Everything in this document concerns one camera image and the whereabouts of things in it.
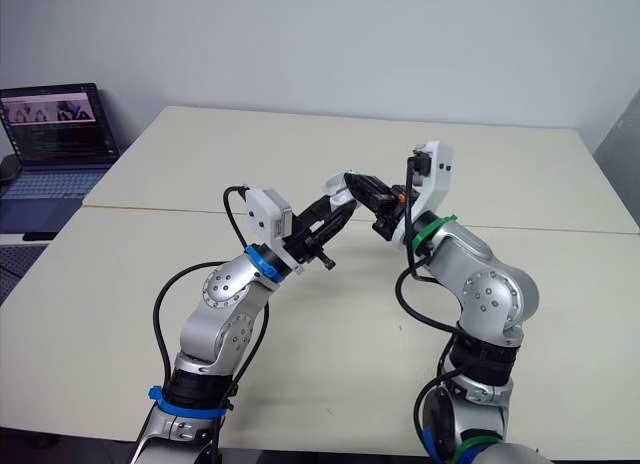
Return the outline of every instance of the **blue cable tie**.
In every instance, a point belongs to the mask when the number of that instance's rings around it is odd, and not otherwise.
[[[169,404],[162,396],[162,387],[153,386],[149,389],[149,398],[156,401],[158,408],[176,417],[192,417],[194,419],[214,419],[226,414],[226,409],[188,409]]]
[[[436,443],[433,440],[433,432],[430,427],[422,431],[422,442],[424,442],[424,446],[427,448],[429,457],[431,457],[436,464],[444,464],[438,455],[438,451],[436,451]]]
[[[249,255],[251,261],[260,269],[260,271],[271,279],[273,282],[282,282],[284,281],[284,277],[282,274],[278,272],[278,270],[273,267],[269,262],[262,257],[262,255],[256,251],[253,247],[249,246],[245,249],[246,253]]]

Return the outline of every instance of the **black cylinder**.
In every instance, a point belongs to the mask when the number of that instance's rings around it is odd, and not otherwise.
[[[266,244],[261,244],[260,246],[252,244],[252,247],[260,253],[265,261],[275,267],[282,277],[287,277],[291,274],[291,268],[287,266],[269,246]]]
[[[420,234],[420,232],[422,232],[422,230],[425,227],[427,227],[429,224],[431,224],[436,219],[438,219],[438,216],[436,216],[431,211],[425,211],[422,214],[420,214],[418,216],[418,218],[415,221],[413,221],[413,237],[415,238],[418,234]],[[418,248],[416,249],[416,254],[418,256],[428,256],[429,255],[429,251],[428,251],[427,241],[426,240],[422,241],[422,243],[418,246]]]
[[[509,381],[519,347],[501,347],[484,341],[457,338],[449,355],[456,367],[467,366],[464,375],[490,386]]]
[[[217,409],[231,381],[232,376],[201,376],[176,369],[162,390],[162,395],[165,401],[174,406]]]

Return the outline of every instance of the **white wall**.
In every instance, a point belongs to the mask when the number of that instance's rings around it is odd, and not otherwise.
[[[188,104],[575,127],[593,150],[640,85],[640,0],[0,6],[0,86],[95,81],[125,145]]]

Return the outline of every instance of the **black cable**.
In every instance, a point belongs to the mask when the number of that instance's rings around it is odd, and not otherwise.
[[[242,248],[245,249],[247,247],[247,241],[245,240],[244,236],[242,235],[242,232],[240,231],[240,228],[238,227],[238,224],[236,223],[235,217],[233,216],[233,213],[231,212],[231,206],[229,205],[229,195],[232,192],[237,192],[238,194],[240,194],[241,197],[244,198],[244,192],[247,190],[247,187],[244,186],[231,186],[228,187],[227,189],[225,189],[223,195],[222,195],[222,200],[224,203],[224,210],[227,214],[227,218],[229,219],[229,222],[231,223],[231,227],[233,227],[233,230],[236,233],[236,236],[238,236],[238,240],[240,241],[240,244],[242,244]],[[233,380],[231,381],[231,384],[229,384],[229,387],[227,388],[227,390],[225,391],[225,393],[222,395],[222,398],[220,399],[220,403],[218,404],[219,408],[223,408],[227,406],[227,399],[229,398],[229,396],[231,395],[231,393],[234,391],[234,389],[237,388],[238,386],[238,382],[240,382],[240,379],[242,378],[242,376],[244,375],[244,373],[247,371],[247,369],[249,368],[249,365],[251,364],[251,361],[253,361],[253,358],[255,357],[255,355],[258,353],[258,349],[260,348],[260,345],[262,344],[262,340],[264,339],[264,336],[267,332],[267,325],[269,324],[269,301],[267,301],[267,303],[265,304],[264,308],[263,308],[263,312],[262,312],[262,326],[260,327],[260,333],[258,334],[258,338],[256,339],[256,343],[253,345],[253,347],[251,348],[251,351],[249,352],[249,354],[247,355],[247,358],[244,360],[244,362],[242,363],[242,366],[240,366],[240,369],[238,370],[238,372],[236,372],[236,375],[234,376]],[[212,464],[219,464],[220,463],[220,454],[219,454],[219,446],[220,446],[220,429],[222,428],[222,418],[215,418],[213,420],[213,422],[211,423],[211,463]]]
[[[0,269],[2,269],[5,272],[8,272],[13,277],[17,277],[18,279],[22,279],[24,277],[24,276],[21,276],[20,274],[18,274],[16,272],[13,272],[11,269],[8,269],[8,268],[4,267],[2,264],[0,264]]]
[[[423,433],[422,425],[420,424],[420,405],[422,404],[422,401],[424,400],[425,396],[431,389],[451,379],[452,377],[456,377],[462,374],[465,370],[466,370],[465,367],[462,366],[457,369],[454,369],[453,371],[449,371],[440,376],[434,377],[429,382],[427,382],[427,384],[425,384],[425,386],[418,393],[418,397],[416,397],[416,402],[413,405],[413,426],[415,427],[416,434],[418,435],[418,439],[420,439],[420,442],[422,443],[422,446],[424,447],[425,451],[427,451],[427,454],[429,454],[429,450],[427,449],[427,446],[424,443],[424,439],[422,437],[422,433]]]
[[[404,244],[407,251],[407,265],[409,266],[409,272],[411,277],[418,280],[418,273],[416,272],[415,257],[413,255],[413,222],[411,222],[411,197],[413,196],[413,157],[407,159],[407,174],[405,179],[404,191],[406,195],[406,201],[404,205]]]
[[[227,187],[224,190],[224,193],[222,194],[222,202],[224,204],[224,210],[227,213],[227,217],[229,218],[229,222],[231,223],[231,227],[233,227],[233,230],[236,233],[236,236],[238,236],[238,240],[240,241],[240,244],[242,244],[242,248],[246,249],[247,247],[247,241],[245,240],[244,236],[242,235],[242,232],[240,232],[240,228],[238,227],[238,224],[236,223],[236,219],[233,217],[233,213],[231,212],[231,206],[229,205],[229,195],[232,192],[237,192],[238,194],[240,194],[240,197],[242,197],[244,199],[244,192],[247,191],[248,188],[245,186],[231,186],[231,187]]]
[[[426,261],[427,261],[427,258],[421,259],[416,263],[416,266],[420,267],[423,264],[425,264]],[[427,326],[431,326],[440,331],[449,332],[451,334],[455,334],[460,337],[468,338],[469,335],[466,332],[464,332],[462,329],[431,319],[430,317],[420,314],[418,311],[416,311],[414,308],[412,308],[409,305],[409,303],[405,300],[404,296],[402,295],[402,284],[404,283],[405,279],[409,276],[409,274],[411,274],[411,268],[407,267],[398,276],[398,280],[396,281],[396,286],[395,286],[396,299],[398,300],[398,303],[400,304],[400,306],[407,312],[407,314],[409,314],[414,319],[417,319],[418,321],[422,322],[423,324],[426,324]],[[428,282],[434,282],[436,284],[439,284],[437,280],[430,277],[425,277],[424,280],[425,281],[428,280]]]
[[[447,355],[449,354],[449,351],[453,347],[453,343],[455,342],[455,339],[456,339],[455,335],[451,334],[451,337],[447,341],[447,345],[444,346],[444,349],[442,350],[442,354],[440,354],[440,359],[438,359],[436,376],[440,376],[442,374],[442,371],[444,371],[444,361],[446,360]]]
[[[187,267],[186,269],[181,270],[176,275],[174,275],[171,279],[169,279],[156,297],[156,302],[153,306],[153,332],[156,335],[156,341],[158,342],[158,348],[160,349],[160,355],[162,356],[162,365],[164,366],[164,384],[163,389],[169,384],[169,379],[171,379],[171,361],[169,361],[169,353],[167,352],[167,346],[165,345],[164,338],[162,337],[162,329],[160,328],[160,307],[162,306],[162,300],[164,296],[167,294],[171,286],[173,286],[178,279],[181,277],[193,272],[197,269],[202,269],[204,267],[215,267],[221,264],[224,264],[227,261],[212,261],[212,262],[203,262],[201,264],[196,264],[194,266]]]

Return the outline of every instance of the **laptop screen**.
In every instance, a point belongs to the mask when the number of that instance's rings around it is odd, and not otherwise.
[[[109,165],[120,155],[95,84],[0,90],[0,118],[23,166]]]

